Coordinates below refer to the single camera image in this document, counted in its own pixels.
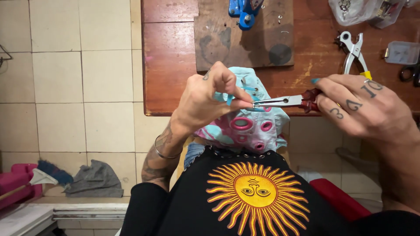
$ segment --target sun print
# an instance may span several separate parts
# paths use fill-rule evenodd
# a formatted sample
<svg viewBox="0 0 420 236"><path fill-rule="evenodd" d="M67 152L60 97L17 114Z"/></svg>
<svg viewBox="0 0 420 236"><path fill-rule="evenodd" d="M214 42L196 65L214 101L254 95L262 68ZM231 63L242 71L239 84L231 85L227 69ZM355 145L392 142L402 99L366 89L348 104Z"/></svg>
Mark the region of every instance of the sun print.
<svg viewBox="0 0 420 236"><path fill-rule="evenodd" d="M293 194L304 191L292 187L300 184L299 181L287 181L294 177L294 175L286 175L287 170L277 173L278 168L271 170L271 167L264 168L263 165L256 163L241 162L223 165L213 171L215 173L209 173L209 175L218 179L207 182L217 186L207 189L206 192L220 193L207 201L220 200L212 211L219 212L225 207L218 220L222 221L230 215L231 220L227 227L232 228L239 223L238 235L242 235L248 223L251 235L255 236L257 222L263 236L267 235L265 226L276 236L279 235L278 229L281 234L288 236L285 227L293 231L296 236L299 236L296 226L306 229L297 216L309 222L305 212L310 211L300 203L300 201L305 203L308 201Z"/></svg>

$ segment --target bracelet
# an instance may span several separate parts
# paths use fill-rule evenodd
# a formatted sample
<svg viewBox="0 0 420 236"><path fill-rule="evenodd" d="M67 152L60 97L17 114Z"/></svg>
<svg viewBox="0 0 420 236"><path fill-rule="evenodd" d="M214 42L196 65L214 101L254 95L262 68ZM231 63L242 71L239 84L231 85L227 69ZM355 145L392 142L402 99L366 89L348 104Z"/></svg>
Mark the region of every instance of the bracelet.
<svg viewBox="0 0 420 236"><path fill-rule="evenodd" d="M179 155L181 155L181 153L182 153L182 151L179 153L179 154L177 154L176 156L174 156L174 157L165 157L164 155L162 155L159 151L158 151L158 149L156 148L156 140L158 139L160 137L160 135L159 136L157 136L156 137L156 139L155 139L155 150L156 150L156 154L158 154L161 158L163 158L163 159L172 159L172 158L177 158Z"/></svg>

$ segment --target blue machine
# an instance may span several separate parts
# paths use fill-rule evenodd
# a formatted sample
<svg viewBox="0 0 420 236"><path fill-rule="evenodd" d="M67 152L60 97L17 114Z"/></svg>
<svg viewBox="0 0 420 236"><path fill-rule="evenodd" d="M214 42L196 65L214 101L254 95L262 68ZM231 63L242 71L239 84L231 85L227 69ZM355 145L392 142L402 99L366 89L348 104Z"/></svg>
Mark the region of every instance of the blue machine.
<svg viewBox="0 0 420 236"><path fill-rule="evenodd" d="M238 26L241 30L250 30L263 2L264 0L229 0L229 15L239 17Z"/></svg>

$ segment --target pink eyelet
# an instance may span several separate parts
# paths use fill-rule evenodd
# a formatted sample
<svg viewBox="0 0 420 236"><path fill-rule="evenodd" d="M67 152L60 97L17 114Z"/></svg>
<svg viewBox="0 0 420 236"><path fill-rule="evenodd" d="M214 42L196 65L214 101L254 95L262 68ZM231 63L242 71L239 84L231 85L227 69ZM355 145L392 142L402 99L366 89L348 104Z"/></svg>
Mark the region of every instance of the pink eyelet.
<svg viewBox="0 0 420 236"><path fill-rule="evenodd" d="M243 126L239 126L239 125L236 124L238 121L239 122L244 121L247 124L246 125L243 125ZM250 119L248 119L246 117L236 117L236 118L234 118L231 121L231 128L232 129L236 129L236 130L247 130L247 129L250 129L250 128L252 128L252 120L250 120Z"/></svg>
<svg viewBox="0 0 420 236"><path fill-rule="evenodd" d="M261 125L261 130L267 132L271 129L271 127L273 127L273 123L271 123L270 121L266 121Z"/></svg>
<svg viewBox="0 0 420 236"><path fill-rule="evenodd" d="M255 150L263 150L264 147L265 147L264 144L258 143L257 145L255 145Z"/></svg>
<svg viewBox="0 0 420 236"><path fill-rule="evenodd" d="M238 141L239 143L244 143L244 142L246 142L247 140L248 140L248 136L246 136L246 135L238 135L237 141Z"/></svg>

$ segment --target wooden workbench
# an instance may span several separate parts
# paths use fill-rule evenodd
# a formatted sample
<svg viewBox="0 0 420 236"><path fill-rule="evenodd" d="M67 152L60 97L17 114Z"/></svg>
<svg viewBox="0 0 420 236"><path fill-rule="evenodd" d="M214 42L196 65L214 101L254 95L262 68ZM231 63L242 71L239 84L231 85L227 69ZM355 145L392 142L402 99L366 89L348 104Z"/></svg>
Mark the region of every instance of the wooden workbench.
<svg viewBox="0 0 420 236"><path fill-rule="evenodd" d="M294 0L293 5L295 65L255 69L271 97L300 94L313 88L310 79L340 73L346 55L333 41L337 30L347 30L354 37L364 33L362 54L373 79L394 90L414 113L420 113L420 88L399 81L401 65L381 59L391 41L420 41L420 5L404 8L397 22L384 29L375 29L366 23L340 26L327 0ZM178 105L187 78L197 73L194 45L194 17L197 15L197 0L142 2L146 115L170 116ZM350 73L359 71L353 66ZM284 110L289 115L305 115L297 108Z"/></svg>

